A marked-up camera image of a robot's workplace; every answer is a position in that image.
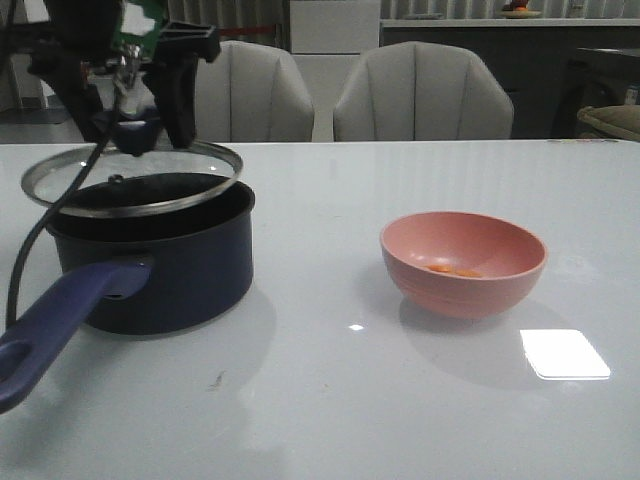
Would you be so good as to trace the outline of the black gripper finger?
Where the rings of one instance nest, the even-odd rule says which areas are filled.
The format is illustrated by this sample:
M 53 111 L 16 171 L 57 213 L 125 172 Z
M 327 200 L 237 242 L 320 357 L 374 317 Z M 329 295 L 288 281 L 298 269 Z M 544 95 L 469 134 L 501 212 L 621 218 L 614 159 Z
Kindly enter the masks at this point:
M 107 107 L 89 80 L 87 62 L 45 62 L 42 80 L 57 95 L 86 142 L 97 143 L 107 132 L 114 107 Z
M 149 90 L 174 148 L 187 148 L 196 137 L 195 81 L 198 64 L 198 56 L 187 53 L 149 68 Z

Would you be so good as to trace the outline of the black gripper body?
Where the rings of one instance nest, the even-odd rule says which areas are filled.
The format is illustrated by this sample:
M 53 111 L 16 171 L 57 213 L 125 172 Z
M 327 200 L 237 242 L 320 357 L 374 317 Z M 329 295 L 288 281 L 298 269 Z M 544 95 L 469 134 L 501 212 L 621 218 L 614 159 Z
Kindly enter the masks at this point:
M 128 47 L 140 49 L 144 77 L 165 74 L 185 60 L 212 63 L 221 52 L 213 25 L 174 22 L 166 1 L 47 1 L 49 20 L 29 27 L 28 72 L 40 79 L 70 60 L 110 70 Z

